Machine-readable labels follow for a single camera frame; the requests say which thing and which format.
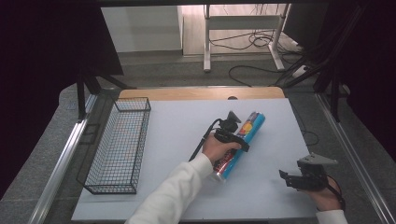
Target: blue cylindrical container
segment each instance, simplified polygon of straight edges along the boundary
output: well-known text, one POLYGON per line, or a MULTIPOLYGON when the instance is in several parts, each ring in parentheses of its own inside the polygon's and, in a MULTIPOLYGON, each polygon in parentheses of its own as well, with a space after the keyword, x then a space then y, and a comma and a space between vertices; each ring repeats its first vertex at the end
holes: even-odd
MULTIPOLYGON (((236 136, 241 137, 245 142, 249 143, 264 121, 265 116, 262 113, 251 113, 236 136)), ((225 181, 242 153, 244 153, 243 150, 237 149, 227 151, 224 157, 217 161, 213 167, 215 178, 217 180, 225 181)))

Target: wire basket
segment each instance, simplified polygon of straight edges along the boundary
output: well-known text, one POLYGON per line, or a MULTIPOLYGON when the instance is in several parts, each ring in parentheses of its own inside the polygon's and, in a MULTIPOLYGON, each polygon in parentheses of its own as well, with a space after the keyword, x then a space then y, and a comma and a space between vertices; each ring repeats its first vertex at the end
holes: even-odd
POLYGON ((114 102, 94 152, 87 152, 78 182, 92 194, 136 194, 151 110, 148 98, 114 102))

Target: metal rail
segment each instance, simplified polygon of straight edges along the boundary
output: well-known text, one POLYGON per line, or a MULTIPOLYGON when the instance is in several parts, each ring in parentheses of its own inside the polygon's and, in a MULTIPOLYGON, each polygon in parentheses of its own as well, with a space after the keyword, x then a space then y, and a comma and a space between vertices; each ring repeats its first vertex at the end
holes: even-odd
POLYGON ((356 176, 358 177, 361 185, 363 186, 364 190, 366 191, 369 200, 373 204, 375 211, 377 212, 381 222, 383 224, 395 224, 395 218, 393 217, 392 213, 389 211, 389 207, 387 202, 385 201, 384 197, 382 196, 381 192, 379 191, 378 187, 376 186, 373 179, 368 174, 367 170, 365 169, 361 159, 356 152, 353 144, 350 142, 349 138, 347 137, 346 132, 343 129, 343 126, 340 122, 336 122, 334 117, 332 116, 331 111, 329 110, 329 103, 325 98, 323 93, 316 94, 319 104, 323 109, 324 114, 326 115, 327 120, 329 121, 332 129, 334 130, 335 135, 337 136, 343 150, 346 153, 346 157, 348 158, 350 164, 352 165, 356 176))
POLYGON ((71 132, 69 139, 64 146, 64 150, 59 157, 58 162, 55 165, 55 168, 52 171, 51 176, 49 177, 49 181, 47 182, 46 187, 43 190, 38 202, 35 206, 35 210, 33 211, 28 223, 43 223, 48 211, 50 210, 50 206, 52 205, 53 199, 61 186, 62 180, 64 179, 64 174, 66 173, 69 162, 73 158, 73 154, 78 145, 78 140, 84 132, 85 126, 87 124, 87 120, 89 118, 90 112, 93 108, 94 102, 96 101, 96 96, 90 95, 87 100, 86 110, 87 116, 81 122, 76 123, 73 131, 71 132))

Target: white tabletop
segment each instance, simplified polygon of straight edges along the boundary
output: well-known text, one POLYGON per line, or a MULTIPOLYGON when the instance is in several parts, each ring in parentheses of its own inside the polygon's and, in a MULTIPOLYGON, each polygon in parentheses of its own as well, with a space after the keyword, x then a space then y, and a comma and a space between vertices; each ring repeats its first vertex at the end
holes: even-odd
POLYGON ((150 101, 148 134, 136 195, 92 195, 83 190, 72 220, 123 221, 191 153, 215 119, 232 110, 243 122, 251 112, 266 120, 226 183, 208 178, 181 220, 252 220, 314 217, 308 196, 286 187, 278 170, 300 175, 308 155, 288 99, 150 101))

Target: table leg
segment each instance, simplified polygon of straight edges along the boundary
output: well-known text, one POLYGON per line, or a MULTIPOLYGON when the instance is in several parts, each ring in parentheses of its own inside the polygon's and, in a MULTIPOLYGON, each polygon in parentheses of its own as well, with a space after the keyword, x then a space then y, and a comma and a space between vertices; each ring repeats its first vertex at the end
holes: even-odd
POLYGON ((204 71, 210 72, 210 41, 209 41, 209 8, 210 5, 205 5, 205 52, 204 52, 204 71))
POLYGON ((285 19, 286 19, 286 14, 288 13, 288 9, 289 9, 289 4, 286 4, 285 9, 283 10, 283 13, 280 15, 280 20, 279 20, 279 24, 276 28, 274 41, 272 41, 272 43, 270 45, 268 45, 268 49, 270 50, 270 52, 273 56, 273 59, 274 59, 275 65, 276 65, 276 69, 278 71, 285 70, 285 66, 283 66, 282 60, 280 59, 279 53, 277 51, 277 43, 280 38, 280 33, 282 32, 282 29, 283 29, 283 24, 285 24, 285 19))

